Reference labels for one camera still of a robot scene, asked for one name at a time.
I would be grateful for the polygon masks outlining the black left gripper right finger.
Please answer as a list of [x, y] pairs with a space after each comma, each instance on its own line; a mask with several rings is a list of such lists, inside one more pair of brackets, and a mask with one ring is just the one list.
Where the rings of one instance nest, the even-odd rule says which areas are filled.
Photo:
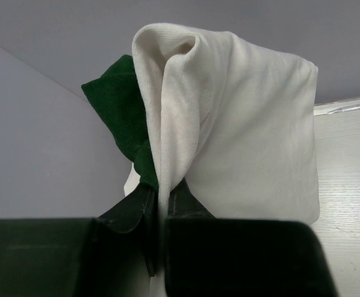
[[168, 296], [336, 296], [322, 245], [301, 222], [214, 217], [182, 181], [165, 222]]

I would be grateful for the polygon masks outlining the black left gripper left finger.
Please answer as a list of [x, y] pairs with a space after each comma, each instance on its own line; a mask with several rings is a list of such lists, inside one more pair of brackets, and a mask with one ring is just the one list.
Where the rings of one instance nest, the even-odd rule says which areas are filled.
[[147, 296], [157, 200], [139, 184], [97, 218], [0, 219], [0, 296]]

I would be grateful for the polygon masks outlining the white and green raglan t-shirt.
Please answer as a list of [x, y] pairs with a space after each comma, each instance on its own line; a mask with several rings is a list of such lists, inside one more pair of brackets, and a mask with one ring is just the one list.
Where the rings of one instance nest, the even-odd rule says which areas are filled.
[[181, 181], [214, 216], [314, 223], [317, 67], [231, 32], [150, 24], [82, 91], [132, 162], [124, 185]]

